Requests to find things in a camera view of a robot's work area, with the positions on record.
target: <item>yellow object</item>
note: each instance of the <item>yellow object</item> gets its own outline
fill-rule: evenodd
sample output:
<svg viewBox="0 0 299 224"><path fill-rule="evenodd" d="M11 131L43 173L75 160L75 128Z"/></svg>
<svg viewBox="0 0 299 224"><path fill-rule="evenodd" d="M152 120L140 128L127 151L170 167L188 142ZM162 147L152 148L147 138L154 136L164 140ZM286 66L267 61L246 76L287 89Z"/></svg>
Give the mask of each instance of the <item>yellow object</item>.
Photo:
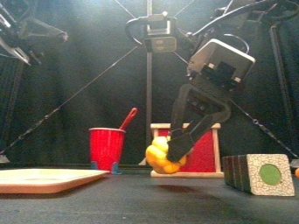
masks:
<svg viewBox="0 0 299 224"><path fill-rule="evenodd" d="M180 170L180 166L186 165L187 157L183 156L179 163L171 162L166 155L168 152L168 143L166 136L158 136L152 144L146 149L147 163L154 167L154 170L162 174L172 174Z"/></svg>

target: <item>white tray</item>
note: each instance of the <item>white tray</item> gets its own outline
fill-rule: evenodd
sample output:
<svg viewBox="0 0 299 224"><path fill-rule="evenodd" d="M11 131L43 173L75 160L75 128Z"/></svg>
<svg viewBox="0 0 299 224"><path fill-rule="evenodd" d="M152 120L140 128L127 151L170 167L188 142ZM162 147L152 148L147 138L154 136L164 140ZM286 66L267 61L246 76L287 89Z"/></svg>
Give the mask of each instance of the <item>white tray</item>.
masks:
<svg viewBox="0 0 299 224"><path fill-rule="evenodd" d="M0 171L0 193L57 193L103 177L110 171L19 169Z"/></svg>

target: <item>black backdrop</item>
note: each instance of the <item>black backdrop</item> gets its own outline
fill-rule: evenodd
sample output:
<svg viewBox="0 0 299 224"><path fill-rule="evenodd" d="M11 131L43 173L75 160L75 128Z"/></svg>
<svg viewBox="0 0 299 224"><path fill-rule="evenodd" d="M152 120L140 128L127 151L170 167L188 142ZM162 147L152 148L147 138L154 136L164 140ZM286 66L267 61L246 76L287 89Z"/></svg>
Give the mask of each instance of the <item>black backdrop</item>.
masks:
<svg viewBox="0 0 299 224"><path fill-rule="evenodd" d="M228 0L154 0L154 13L178 14L178 25L196 32L210 21L216 8ZM27 66L13 108L9 144L135 47L127 38L126 24L132 16L146 16L146 0L43 0L36 17L70 34L70 41L48 52L40 66ZM246 90L235 97L239 106L263 123L298 153L292 141L276 64L267 30L260 32L250 54L256 65L247 77ZM282 24L291 94L298 128L298 18ZM188 60L188 53L178 53ZM118 128L132 107L139 109L127 133L120 164L136 165L146 153L146 50L134 50L100 78L64 104L32 134L7 151L13 162L36 164L87 164L90 128ZM186 64L168 52L154 55L152 123L168 123L179 87L188 80ZM232 107L232 117L219 131L220 155L286 153L248 117Z"/></svg>

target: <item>wooden box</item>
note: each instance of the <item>wooden box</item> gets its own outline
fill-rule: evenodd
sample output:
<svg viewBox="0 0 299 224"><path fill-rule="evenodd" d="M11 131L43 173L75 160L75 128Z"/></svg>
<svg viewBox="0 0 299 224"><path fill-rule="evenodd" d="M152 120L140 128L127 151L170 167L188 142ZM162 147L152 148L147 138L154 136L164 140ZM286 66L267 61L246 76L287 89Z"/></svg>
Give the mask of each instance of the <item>wooden box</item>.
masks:
<svg viewBox="0 0 299 224"><path fill-rule="evenodd" d="M151 130L154 137L168 136L171 128L170 123L152 123ZM219 149L219 124L215 124L203 137L194 145L192 154L188 155L187 164L175 174L159 174L152 171L152 177L204 177L204 178L223 178L220 172L220 149Z"/></svg>

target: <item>red cup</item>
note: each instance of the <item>red cup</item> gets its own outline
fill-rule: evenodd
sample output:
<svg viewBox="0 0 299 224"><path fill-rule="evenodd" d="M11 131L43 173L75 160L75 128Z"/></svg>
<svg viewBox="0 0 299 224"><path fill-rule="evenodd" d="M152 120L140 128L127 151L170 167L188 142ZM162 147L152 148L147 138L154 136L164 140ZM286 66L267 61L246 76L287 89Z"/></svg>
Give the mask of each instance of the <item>red cup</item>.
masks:
<svg viewBox="0 0 299 224"><path fill-rule="evenodd" d="M94 128L88 131L91 163L98 163L98 169L112 171L114 164L119 164L126 132L108 128Z"/></svg>

